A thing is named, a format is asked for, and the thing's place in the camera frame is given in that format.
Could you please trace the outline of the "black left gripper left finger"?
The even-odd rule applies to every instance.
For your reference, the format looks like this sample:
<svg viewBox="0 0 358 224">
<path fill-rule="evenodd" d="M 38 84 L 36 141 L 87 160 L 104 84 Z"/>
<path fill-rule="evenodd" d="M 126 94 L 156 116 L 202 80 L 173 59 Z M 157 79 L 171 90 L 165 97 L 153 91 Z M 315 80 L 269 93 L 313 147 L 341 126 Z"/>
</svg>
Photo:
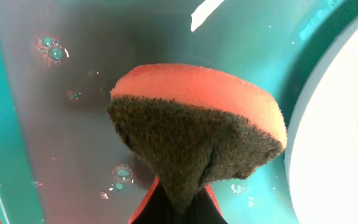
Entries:
<svg viewBox="0 0 358 224">
<path fill-rule="evenodd" d="M 172 206 L 160 182 L 154 182 L 131 216 L 131 224 L 171 224 Z"/>
</svg>

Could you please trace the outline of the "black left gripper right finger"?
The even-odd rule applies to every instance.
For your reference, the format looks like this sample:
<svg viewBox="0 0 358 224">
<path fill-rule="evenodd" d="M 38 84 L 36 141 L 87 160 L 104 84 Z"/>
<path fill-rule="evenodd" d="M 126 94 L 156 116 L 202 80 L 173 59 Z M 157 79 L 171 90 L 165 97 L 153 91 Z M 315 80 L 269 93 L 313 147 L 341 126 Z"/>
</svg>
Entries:
<svg viewBox="0 0 358 224">
<path fill-rule="evenodd" d="M 194 223 L 227 224 L 217 207 L 216 198 L 210 187 L 204 187 L 194 198 Z"/>
</svg>

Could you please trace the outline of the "green and orange sponge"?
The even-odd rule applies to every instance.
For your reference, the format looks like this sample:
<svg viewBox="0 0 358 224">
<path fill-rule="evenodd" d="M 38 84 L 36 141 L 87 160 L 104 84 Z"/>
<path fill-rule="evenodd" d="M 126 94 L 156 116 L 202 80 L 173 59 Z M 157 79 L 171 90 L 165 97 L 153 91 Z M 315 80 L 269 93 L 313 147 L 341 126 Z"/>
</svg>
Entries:
<svg viewBox="0 0 358 224">
<path fill-rule="evenodd" d="M 107 111 L 123 143 L 162 184 L 172 223 L 194 223 L 200 190 L 248 178 L 287 146 L 274 97 L 211 68 L 140 65 L 117 81 Z"/>
</svg>

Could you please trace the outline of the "light blue plate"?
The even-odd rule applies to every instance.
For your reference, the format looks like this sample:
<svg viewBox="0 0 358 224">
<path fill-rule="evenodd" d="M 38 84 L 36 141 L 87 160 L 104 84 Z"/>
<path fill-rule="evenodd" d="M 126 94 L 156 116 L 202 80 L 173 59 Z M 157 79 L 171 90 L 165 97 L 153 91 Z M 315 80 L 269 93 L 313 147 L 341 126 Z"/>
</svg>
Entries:
<svg viewBox="0 0 358 224">
<path fill-rule="evenodd" d="M 329 17 L 324 30 L 335 28 L 288 127 L 285 170 L 300 223 L 358 224 L 358 1 Z"/>
</svg>

